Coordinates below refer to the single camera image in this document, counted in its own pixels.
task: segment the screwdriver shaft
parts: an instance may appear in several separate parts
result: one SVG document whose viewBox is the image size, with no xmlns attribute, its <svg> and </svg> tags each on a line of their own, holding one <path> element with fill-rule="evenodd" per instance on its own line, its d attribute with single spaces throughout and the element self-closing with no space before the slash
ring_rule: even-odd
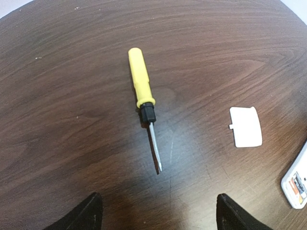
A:
<svg viewBox="0 0 307 230">
<path fill-rule="evenodd" d="M 157 161 L 158 161 L 159 170 L 160 170 L 160 172 L 162 172 L 162 164 L 161 164 L 161 160 L 160 160 L 157 141 L 155 139 L 155 133 L 154 133 L 154 127 L 153 126 L 154 126 L 154 124 L 153 124 L 153 122 L 151 122 L 149 124 L 149 131 L 150 131 L 150 136 L 152 137 L 154 154 L 155 154 L 155 157 L 157 158 Z"/>
</svg>

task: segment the yellow screwdriver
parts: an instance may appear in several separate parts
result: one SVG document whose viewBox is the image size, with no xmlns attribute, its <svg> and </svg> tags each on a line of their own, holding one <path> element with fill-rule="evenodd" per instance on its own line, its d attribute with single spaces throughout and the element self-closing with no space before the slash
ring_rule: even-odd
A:
<svg viewBox="0 0 307 230">
<path fill-rule="evenodd" d="M 153 127 L 154 122 L 156 121 L 154 113 L 155 99 L 153 98 L 150 89 L 149 77 L 143 58 L 143 53 L 139 48 L 132 48 L 129 50 L 128 55 L 133 85 L 138 100 L 136 106 L 141 110 L 142 121 L 149 124 L 154 154 L 158 161 L 159 170 L 162 172 L 162 164 Z"/>
</svg>

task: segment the white floor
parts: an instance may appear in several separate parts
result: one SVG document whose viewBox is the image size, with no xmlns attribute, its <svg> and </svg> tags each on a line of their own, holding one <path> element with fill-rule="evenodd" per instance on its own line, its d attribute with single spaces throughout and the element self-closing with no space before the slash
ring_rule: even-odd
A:
<svg viewBox="0 0 307 230">
<path fill-rule="evenodd" d="M 0 0 L 0 18 L 32 0 Z M 281 0 L 307 25 L 307 0 Z"/>
</svg>

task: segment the yellow handle flange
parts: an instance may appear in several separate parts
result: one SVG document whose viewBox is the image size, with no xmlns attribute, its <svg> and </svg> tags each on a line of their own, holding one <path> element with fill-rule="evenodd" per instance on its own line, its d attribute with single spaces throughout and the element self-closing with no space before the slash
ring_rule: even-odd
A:
<svg viewBox="0 0 307 230">
<path fill-rule="evenodd" d="M 146 102 L 151 102 L 155 105 L 142 51 L 139 48 L 132 48 L 129 50 L 128 55 L 133 85 L 138 99 L 136 106 L 140 108 Z"/>
</svg>

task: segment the brown wooden surface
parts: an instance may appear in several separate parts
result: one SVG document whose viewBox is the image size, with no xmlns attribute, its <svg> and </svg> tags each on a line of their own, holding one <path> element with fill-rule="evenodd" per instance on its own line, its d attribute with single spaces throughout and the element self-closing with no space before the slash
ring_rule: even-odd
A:
<svg viewBox="0 0 307 230">
<path fill-rule="evenodd" d="M 2 18 L 1 229 L 42 229 L 93 191 L 105 230 L 214 230 L 219 193 L 274 229 L 306 229 L 280 187 L 307 138 L 306 40 L 278 0 L 37 0 Z M 157 100 L 160 175 L 134 46 Z M 231 106 L 256 107 L 261 147 L 234 147 Z"/>
</svg>

